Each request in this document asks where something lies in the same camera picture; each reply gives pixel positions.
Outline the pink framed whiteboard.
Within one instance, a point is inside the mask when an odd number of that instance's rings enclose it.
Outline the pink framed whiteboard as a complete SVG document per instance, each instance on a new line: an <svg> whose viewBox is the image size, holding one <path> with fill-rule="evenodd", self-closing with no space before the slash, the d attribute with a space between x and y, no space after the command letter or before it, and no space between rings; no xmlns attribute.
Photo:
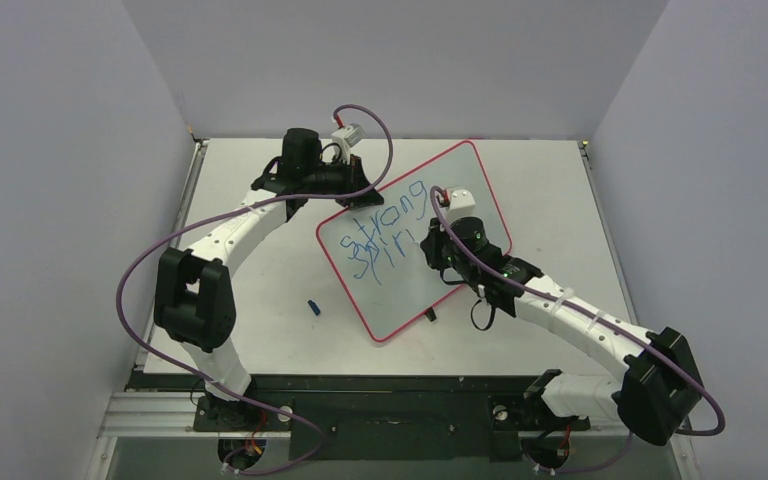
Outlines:
<svg viewBox="0 0 768 480"><path fill-rule="evenodd" d="M378 187L384 202L343 210L316 229L317 240L370 337L384 342L455 287L429 268L420 249L434 212L429 190L461 187L476 202L490 241L509 253L512 239L477 146L464 140Z"/></svg>

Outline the blue marker cap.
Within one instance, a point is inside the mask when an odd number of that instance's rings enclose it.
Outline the blue marker cap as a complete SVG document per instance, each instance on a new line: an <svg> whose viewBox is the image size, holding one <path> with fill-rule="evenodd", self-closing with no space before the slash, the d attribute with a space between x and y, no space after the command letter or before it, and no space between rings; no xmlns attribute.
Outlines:
<svg viewBox="0 0 768 480"><path fill-rule="evenodd" d="M309 305L314 315L319 316L321 314L321 309L313 300L308 300L307 304Z"/></svg>

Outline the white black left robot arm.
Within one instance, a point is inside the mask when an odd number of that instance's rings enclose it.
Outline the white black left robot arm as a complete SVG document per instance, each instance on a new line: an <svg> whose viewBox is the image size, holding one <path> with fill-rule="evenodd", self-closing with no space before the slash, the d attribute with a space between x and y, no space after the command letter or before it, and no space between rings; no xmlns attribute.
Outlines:
<svg viewBox="0 0 768 480"><path fill-rule="evenodd" d="M382 204L371 188L359 156L351 149L365 136L348 124L331 136L335 152L319 135L291 128L240 207L243 214L213 228L187 248L166 249L158 262L154 323L182 344L195 367L208 375L206 410L232 429L245 430L261 419L258 402L245 393L254 381L231 339L236 307L231 280L236 269L274 230L306 204L305 194L333 195L337 204L360 209Z"/></svg>

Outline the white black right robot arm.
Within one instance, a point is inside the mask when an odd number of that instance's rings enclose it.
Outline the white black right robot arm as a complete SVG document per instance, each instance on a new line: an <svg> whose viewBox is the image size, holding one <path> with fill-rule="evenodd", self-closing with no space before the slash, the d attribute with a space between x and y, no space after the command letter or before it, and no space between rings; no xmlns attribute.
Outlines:
<svg viewBox="0 0 768 480"><path fill-rule="evenodd" d="M420 243L428 266L453 270L491 311L541 327L607 370L586 377L551 373L524 400L526 418L548 427L559 418L600 417L622 422L641 440L664 446L685 434L685 419L704 384L688 340L630 324L582 301L529 262L502 253L483 222L464 217L445 229L429 223Z"/></svg>

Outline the black left whiteboard foot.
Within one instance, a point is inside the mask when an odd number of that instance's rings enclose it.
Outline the black left whiteboard foot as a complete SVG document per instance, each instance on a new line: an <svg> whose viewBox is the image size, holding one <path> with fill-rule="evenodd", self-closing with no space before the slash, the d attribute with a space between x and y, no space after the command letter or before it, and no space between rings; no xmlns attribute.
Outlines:
<svg viewBox="0 0 768 480"><path fill-rule="evenodd" d="M433 307L429 307L424 312L424 315L428 319L428 321L431 322L431 323L433 323L433 322L435 322L437 320L437 314L436 314L436 311L435 311L435 309Z"/></svg>

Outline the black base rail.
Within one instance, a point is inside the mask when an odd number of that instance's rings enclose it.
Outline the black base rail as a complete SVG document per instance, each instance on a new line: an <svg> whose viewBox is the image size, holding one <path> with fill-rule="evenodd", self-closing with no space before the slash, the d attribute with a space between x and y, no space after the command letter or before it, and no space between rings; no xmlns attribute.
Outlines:
<svg viewBox="0 0 768 480"><path fill-rule="evenodd" d="M609 466L632 436L601 425L592 414L552 413L538 401L546 376L317 376L255 377L246 401L229 406L191 374L134 371L127 388L178 392L193 413L186 428L214 434L217 454L253 472L279 441L288 456L319 461L430 461L486 458L534 460L569 468L575 434L609 434L601 460Z"/></svg>

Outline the aluminium frame rail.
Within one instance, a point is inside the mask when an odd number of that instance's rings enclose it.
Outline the aluminium frame rail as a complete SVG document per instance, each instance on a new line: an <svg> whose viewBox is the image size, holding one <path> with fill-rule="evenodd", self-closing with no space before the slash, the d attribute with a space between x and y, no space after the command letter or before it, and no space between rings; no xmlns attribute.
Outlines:
<svg viewBox="0 0 768 480"><path fill-rule="evenodd" d="M336 433L349 420L369 421L374 426L406 425L415 417L441 421L446 432L460 423L443 414L429 394L410 392L308 392L271 402L278 413L269 413L264 426L230 426L208 417L197 395L181 392L125 392L113 395L104 415L101 438L280 438L289 437L295 414L317 424L325 433Z"/></svg>

